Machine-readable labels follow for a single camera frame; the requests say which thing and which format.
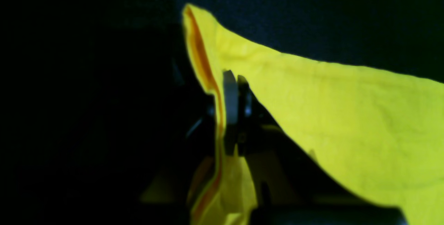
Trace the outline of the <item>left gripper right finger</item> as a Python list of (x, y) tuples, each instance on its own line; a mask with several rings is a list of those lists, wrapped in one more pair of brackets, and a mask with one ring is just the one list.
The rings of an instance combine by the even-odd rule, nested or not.
[(261, 205), (345, 205), (347, 192), (282, 130), (238, 77), (240, 153)]

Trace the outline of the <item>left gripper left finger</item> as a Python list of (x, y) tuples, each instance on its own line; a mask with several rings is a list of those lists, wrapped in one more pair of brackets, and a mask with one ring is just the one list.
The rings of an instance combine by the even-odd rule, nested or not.
[(228, 156), (233, 156), (235, 145), (237, 143), (237, 124), (238, 124), (238, 85), (232, 71), (223, 73), (223, 90), (226, 129), (224, 135), (224, 149)]

